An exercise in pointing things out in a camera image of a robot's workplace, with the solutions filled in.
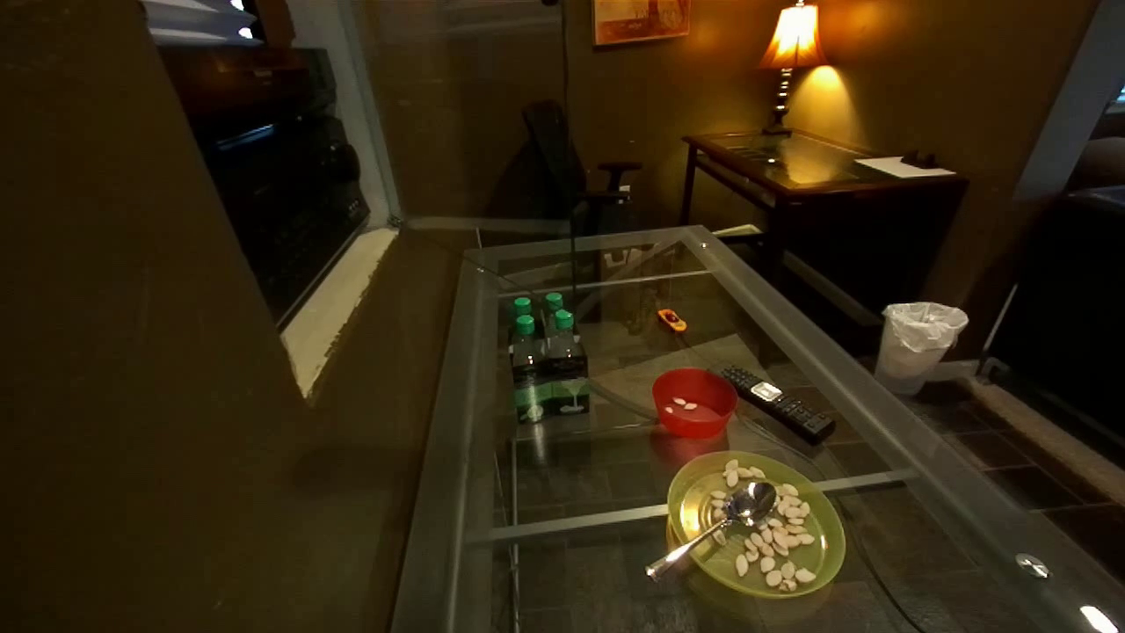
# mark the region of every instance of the framed picture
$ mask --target framed picture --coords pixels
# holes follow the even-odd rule
[[[595,46],[631,46],[689,36],[692,0],[595,0]]]

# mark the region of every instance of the white trash can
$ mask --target white trash can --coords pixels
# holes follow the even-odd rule
[[[889,301],[884,318],[875,375],[892,393],[919,393],[972,322],[965,308],[943,301]]]

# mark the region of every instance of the wooden side table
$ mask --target wooden side table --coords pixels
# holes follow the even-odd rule
[[[932,285],[932,258],[965,202],[967,178],[885,176],[857,154],[784,136],[685,136],[678,223],[692,217],[696,171],[713,176],[767,213],[767,259],[784,259],[852,321],[873,322],[892,300]]]

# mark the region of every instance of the table lamp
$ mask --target table lamp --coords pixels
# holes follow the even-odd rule
[[[818,12],[816,5],[797,0],[779,13],[773,42],[763,53],[763,67],[779,72],[773,120],[763,136],[789,136],[784,114],[794,72],[816,67],[818,61]]]

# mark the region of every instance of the glass table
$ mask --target glass table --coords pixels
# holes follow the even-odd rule
[[[511,300],[542,291],[578,313],[590,410],[517,426]],[[689,328],[665,328],[662,305]],[[752,367],[836,426],[807,442],[737,400],[720,436],[671,436],[650,383],[678,367]],[[797,472],[836,509],[830,583],[763,597],[725,583],[706,552],[644,573],[681,537],[671,477],[729,450]],[[1097,559],[999,494],[706,230],[466,258],[393,629],[1097,629],[1123,607]]]

